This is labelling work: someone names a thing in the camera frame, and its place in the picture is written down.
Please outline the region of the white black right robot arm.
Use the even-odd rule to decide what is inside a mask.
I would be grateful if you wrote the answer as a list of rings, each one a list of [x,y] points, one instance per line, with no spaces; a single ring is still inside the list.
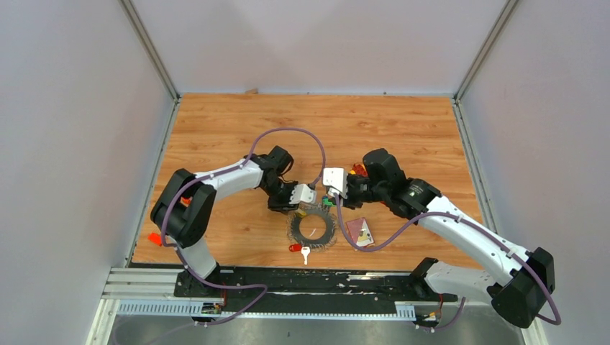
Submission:
[[[435,258],[423,259],[412,272],[411,290],[420,300],[435,294],[451,294],[490,305],[505,321],[529,328],[538,318],[559,326],[562,317],[552,294],[555,291],[555,261],[542,247],[527,249],[503,238],[462,212],[438,188],[425,180],[409,178],[386,149],[375,149],[363,158],[365,175],[339,172],[338,190],[329,185],[329,196],[337,207],[355,210],[366,203],[382,203],[406,223],[375,247],[378,251],[406,231],[420,226],[448,240],[474,259],[479,270],[453,266]]]

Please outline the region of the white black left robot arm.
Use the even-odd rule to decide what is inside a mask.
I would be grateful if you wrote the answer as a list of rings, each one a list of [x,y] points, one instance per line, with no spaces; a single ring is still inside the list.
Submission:
[[[204,297],[215,295],[220,277],[213,271],[212,257],[204,234],[214,204],[244,190],[259,188],[268,196],[271,211],[287,213],[300,203],[311,203],[316,193],[310,185],[286,182],[284,172],[292,156],[276,146],[266,155],[249,155],[238,162],[209,172],[174,172],[150,212],[151,221],[169,236],[173,247],[191,271],[193,288]]]

